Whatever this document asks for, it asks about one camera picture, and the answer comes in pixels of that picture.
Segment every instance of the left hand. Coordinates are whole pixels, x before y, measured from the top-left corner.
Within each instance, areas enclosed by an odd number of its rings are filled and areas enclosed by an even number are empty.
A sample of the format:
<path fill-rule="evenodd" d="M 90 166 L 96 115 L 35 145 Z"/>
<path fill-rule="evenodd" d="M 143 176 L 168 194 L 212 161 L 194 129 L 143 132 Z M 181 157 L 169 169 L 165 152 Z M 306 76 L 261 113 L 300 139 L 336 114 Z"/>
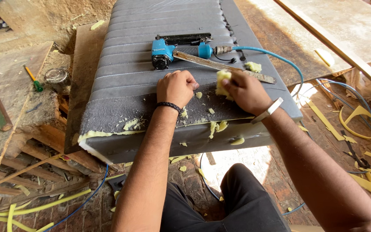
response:
<path fill-rule="evenodd" d="M 187 70 L 167 73 L 163 79 L 159 79 L 157 82 L 157 103 L 169 102 L 183 108 L 193 97 L 193 91 L 198 87 L 198 83 Z"/>

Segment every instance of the dirt floor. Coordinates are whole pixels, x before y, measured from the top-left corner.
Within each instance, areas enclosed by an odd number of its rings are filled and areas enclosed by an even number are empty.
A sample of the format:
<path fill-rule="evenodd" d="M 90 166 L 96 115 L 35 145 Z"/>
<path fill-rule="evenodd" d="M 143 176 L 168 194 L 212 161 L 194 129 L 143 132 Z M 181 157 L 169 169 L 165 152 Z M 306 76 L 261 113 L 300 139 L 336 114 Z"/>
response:
<path fill-rule="evenodd" d="M 311 87 L 311 84 L 305 84 L 302 88 L 306 90 Z M 345 91 L 342 87 L 332 85 L 334 92 L 356 107 L 358 101 L 353 98 L 345 98 Z M 338 112 L 333 112 L 333 105 L 326 95 L 316 89 L 312 89 L 305 93 L 305 96 L 311 96 L 312 101 L 326 116 L 333 127 L 340 132 L 344 130 L 339 122 Z M 340 166 L 348 171 L 359 171 L 354 167 L 354 160 L 343 153 L 348 152 L 349 149 L 345 141 L 337 141 L 326 126 L 316 116 L 307 104 L 302 104 L 301 111 L 303 113 L 303 123 L 310 131 L 310 134 Z M 343 117 L 346 119 L 352 112 L 351 109 L 345 107 L 343 110 Z M 363 121 L 356 117 L 348 124 L 350 128 L 357 133 L 371 136 L 371 131 L 363 124 Z M 371 152 L 371 139 L 363 139 L 352 135 L 346 131 L 346 134 L 354 138 L 358 143 L 352 144 L 354 151 L 358 157 L 365 158 L 371 165 L 371 157 L 364 156 L 365 151 Z M 221 196 L 219 184 L 230 166 L 234 163 L 245 164 L 263 184 L 263 187 L 270 193 L 272 198 L 276 201 L 282 213 L 287 212 L 287 208 L 292 209 L 303 203 L 300 195 L 296 191 L 288 172 L 284 166 L 281 156 L 275 146 L 255 147 L 241 150 L 229 150 L 218 152 L 207 152 L 204 154 L 193 155 L 191 159 L 183 159 L 179 162 L 169 165 L 169 175 L 167 180 L 177 183 L 187 195 L 190 195 L 196 206 L 199 208 L 201 214 L 207 214 L 205 219 L 207 221 L 221 220 L 225 217 L 223 203 L 217 201 L 204 186 L 202 177 L 198 173 L 198 166 L 202 158 L 202 169 L 204 170 L 207 178 L 208 185 L 212 190 Z M 187 166 L 187 171 L 179 171 L 180 166 Z M 109 175 L 114 176 L 117 174 L 128 174 L 130 167 L 125 167 L 124 164 L 116 164 L 110 168 Z M 80 192 L 76 190 L 65 194 L 66 196 Z M 27 215 L 18 215 L 14 219 L 32 228 L 41 228 L 50 222 L 58 222 L 70 214 L 73 210 L 85 201 L 88 195 L 78 197 L 72 201 L 62 203 L 58 206 L 45 209 Z M 26 208 L 33 208 L 46 203 L 57 200 L 56 197 L 45 197 L 34 200 Z M 111 226 L 112 212 L 111 208 L 114 207 L 114 199 L 112 189 L 108 183 L 105 183 L 100 191 L 87 203 L 83 210 L 78 211 L 75 215 L 71 216 L 68 221 L 60 224 L 58 227 L 52 229 L 52 232 L 107 232 Z M 287 223 L 289 224 L 303 224 L 303 225 L 319 225 L 313 214 L 304 206 L 299 210 L 285 215 Z M 6 223 L 0 222 L 0 231 L 4 231 Z M 14 226 L 14 231 L 21 231 L 21 229 Z"/>

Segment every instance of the right hand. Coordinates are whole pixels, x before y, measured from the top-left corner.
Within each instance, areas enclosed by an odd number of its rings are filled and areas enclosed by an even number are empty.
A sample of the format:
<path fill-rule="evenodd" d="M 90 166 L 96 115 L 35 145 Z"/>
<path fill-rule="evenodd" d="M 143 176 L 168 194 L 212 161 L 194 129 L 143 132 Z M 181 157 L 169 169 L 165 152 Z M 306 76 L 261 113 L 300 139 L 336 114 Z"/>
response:
<path fill-rule="evenodd" d="M 231 80 L 223 79 L 221 84 L 244 111 L 258 116 L 273 104 L 257 78 L 236 71 L 231 72 Z"/>

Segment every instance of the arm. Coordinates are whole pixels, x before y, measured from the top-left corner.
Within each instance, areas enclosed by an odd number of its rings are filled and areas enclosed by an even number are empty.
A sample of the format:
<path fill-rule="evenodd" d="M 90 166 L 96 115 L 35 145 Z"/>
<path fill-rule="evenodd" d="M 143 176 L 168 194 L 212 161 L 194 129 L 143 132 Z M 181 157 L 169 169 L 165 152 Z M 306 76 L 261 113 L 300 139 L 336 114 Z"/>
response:
<path fill-rule="evenodd" d="M 182 108 L 196 88 L 198 84 L 188 71 L 168 73 L 157 83 L 157 102 Z M 168 156 L 177 117 L 178 111 L 171 107 L 161 106 L 154 111 L 118 199 L 112 232 L 160 230 Z"/>
<path fill-rule="evenodd" d="M 236 103 L 254 115 L 273 103 L 261 83 L 243 73 L 222 84 Z M 299 194 L 323 229 L 348 231 L 371 223 L 371 199 L 364 190 L 278 108 L 262 123 L 280 151 Z"/>

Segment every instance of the metal ruler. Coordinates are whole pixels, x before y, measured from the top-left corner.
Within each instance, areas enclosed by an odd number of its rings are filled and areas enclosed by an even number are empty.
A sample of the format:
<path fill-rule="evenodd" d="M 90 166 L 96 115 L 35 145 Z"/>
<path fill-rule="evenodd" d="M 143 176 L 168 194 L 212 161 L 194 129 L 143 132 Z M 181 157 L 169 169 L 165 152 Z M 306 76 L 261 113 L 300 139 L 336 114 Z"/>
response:
<path fill-rule="evenodd" d="M 206 66 L 206 67 L 209 67 L 209 68 L 212 68 L 212 69 L 226 70 L 228 72 L 230 72 L 230 71 L 242 71 L 242 72 L 248 74 L 249 76 L 253 76 L 253 77 L 257 78 L 259 81 L 267 82 L 267 83 L 270 83 L 270 84 L 275 84 L 276 83 L 276 79 L 274 79 L 274 77 L 266 76 L 266 75 L 263 75 L 263 74 L 260 74 L 260 73 L 255 73 L 255 72 L 248 71 L 248 70 L 235 68 L 235 67 L 225 65 L 225 64 L 222 64 L 222 63 L 218 63 L 218 62 L 203 59 L 203 58 L 200 58 L 200 57 L 197 57 L 197 56 L 189 55 L 187 53 L 174 51 L 173 56 L 175 58 L 178 58 L 178 59 L 181 59 L 181 60 L 186 60 L 186 61 L 189 61 L 189 62 L 192 62 L 192 63 L 195 63 L 195 64 L 200 64 L 202 66 Z"/>

